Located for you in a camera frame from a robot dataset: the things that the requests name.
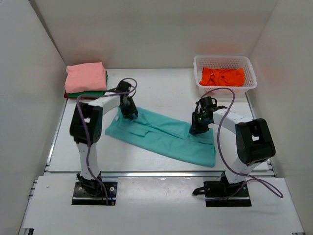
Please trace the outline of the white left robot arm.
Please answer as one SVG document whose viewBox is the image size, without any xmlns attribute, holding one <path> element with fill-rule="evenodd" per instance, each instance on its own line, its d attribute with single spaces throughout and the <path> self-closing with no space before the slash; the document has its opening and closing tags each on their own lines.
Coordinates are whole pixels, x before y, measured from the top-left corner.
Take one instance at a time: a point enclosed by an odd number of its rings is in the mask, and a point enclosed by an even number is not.
<svg viewBox="0 0 313 235">
<path fill-rule="evenodd" d="M 114 108 L 120 109 L 123 118 L 135 119 L 138 116 L 131 95 L 109 93 L 89 103 L 79 101 L 69 128 L 80 155 L 81 172 L 77 179 L 92 197 L 107 194 L 98 167 L 96 145 L 102 135 L 103 116 Z"/>
</svg>

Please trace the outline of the teal t shirt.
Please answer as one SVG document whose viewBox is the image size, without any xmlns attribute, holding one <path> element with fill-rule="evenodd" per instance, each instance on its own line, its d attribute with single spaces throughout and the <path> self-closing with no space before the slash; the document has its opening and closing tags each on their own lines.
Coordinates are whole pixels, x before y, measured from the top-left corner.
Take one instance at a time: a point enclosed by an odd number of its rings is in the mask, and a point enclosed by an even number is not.
<svg viewBox="0 0 313 235">
<path fill-rule="evenodd" d="M 178 161 L 214 167 L 216 149 L 212 130 L 192 135 L 191 124 L 138 107 L 135 119 L 121 110 L 105 130 L 107 136 Z"/>
</svg>

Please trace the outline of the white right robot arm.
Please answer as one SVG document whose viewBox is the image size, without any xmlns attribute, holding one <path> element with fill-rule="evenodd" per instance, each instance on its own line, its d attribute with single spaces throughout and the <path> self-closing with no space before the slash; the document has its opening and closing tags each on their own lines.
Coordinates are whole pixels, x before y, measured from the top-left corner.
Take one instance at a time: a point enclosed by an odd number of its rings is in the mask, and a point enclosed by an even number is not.
<svg viewBox="0 0 313 235">
<path fill-rule="evenodd" d="M 263 118 L 245 118 L 231 112 L 225 106 L 200 108 L 192 113 L 190 133 L 203 134 L 208 131 L 210 124 L 218 126 L 217 148 L 226 170 L 213 188 L 204 186 L 194 190 L 193 194 L 207 191 L 216 194 L 219 198 L 232 197 L 246 186 L 246 178 L 257 180 L 251 175 L 252 170 L 273 157 L 276 149 L 267 122 Z M 226 162 L 222 153 L 220 143 L 222 128 L 231 131 L 236 137 L 237 158 L 232 165 Z"/>
</svg>

